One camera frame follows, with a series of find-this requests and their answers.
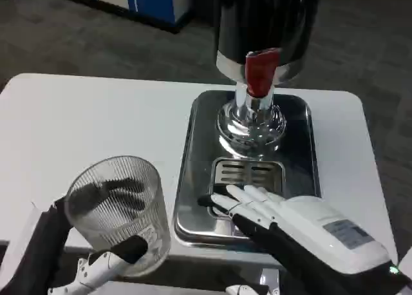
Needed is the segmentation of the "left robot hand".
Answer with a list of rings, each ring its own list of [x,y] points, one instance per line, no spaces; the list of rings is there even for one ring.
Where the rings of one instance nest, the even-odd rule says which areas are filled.
[[[23,239],[8,245],[5,255],[16,253],[11,261],[2,262],[2,270],[10,269],[11,274],[1,286],[1,294],[89,294],[134,265],[148,250],[147,242],[139,235],[79,259],[71,283],[56,288],[50,286],[73,227],[64,206],[72,206],[84,214],[120,189],[139,193],[142,187],[142,183],[132,178],[90,183],[56,200],[47,211],[36,210],[35,220],[24,231]]]

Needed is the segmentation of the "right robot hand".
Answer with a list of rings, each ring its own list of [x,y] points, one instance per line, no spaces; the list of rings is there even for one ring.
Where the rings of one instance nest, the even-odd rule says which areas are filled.
[[[372,235],[316,196],[285,199],[262,187],[226,186],[213,207],[276,259],[309,294],[400,294],[409,278]]]

